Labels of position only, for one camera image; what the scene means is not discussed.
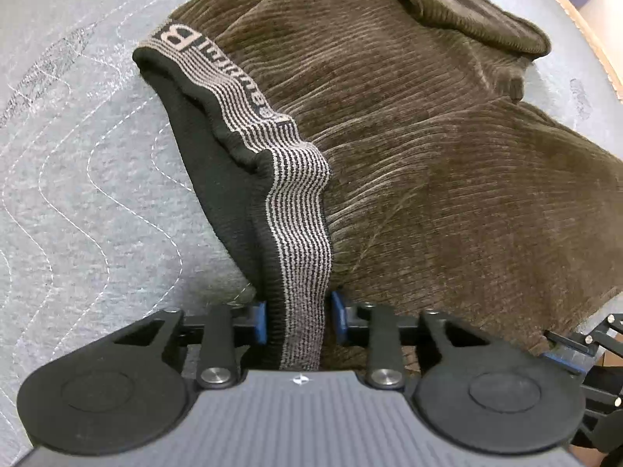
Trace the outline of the brown corduroy pants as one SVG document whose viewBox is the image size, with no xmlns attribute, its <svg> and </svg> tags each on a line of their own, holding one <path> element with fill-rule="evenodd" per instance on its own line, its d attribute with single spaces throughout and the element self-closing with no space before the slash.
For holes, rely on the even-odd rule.
<svg viewBox="0 0 623 467">
<path fill-rule="evenodd" d="M 133 58 L 265 302 L 257 369 L 350 367 L 325 299 L 531 351 L 622 290 L 622 164 L 524 101 L 550 51 L 489 0 L 191 0 Z"/>
</svg>

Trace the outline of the grey quilted mattress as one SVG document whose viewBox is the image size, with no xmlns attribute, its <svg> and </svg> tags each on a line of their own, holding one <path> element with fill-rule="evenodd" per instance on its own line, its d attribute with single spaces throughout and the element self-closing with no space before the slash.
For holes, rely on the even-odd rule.
<svg viewBox="0 0 623 467">
<path fill-rule="evenodd" d="M 183 321 L 211 306 L 262 302 L 197 198 L 168 114 L 133 54 L 183 4 L 150 0 L 125 28 L 83 23 L 26 69 L 1 114 L 1 461 L 36 437 L 78 445 L 116 465 L 188 414 L 200 346 Z M 315 397 L 316 375 L 360 375 L 359 364 L 257 369 L 236 349 L 241 380 L 217 389 L 216 418 L 181 452 L 285 458 L 324 465 L 337 436 L 360 434 L 359 463 L 379 447 L 399 462 L 389 428 L 374 431 L 349 400 Z"/>
</svg>

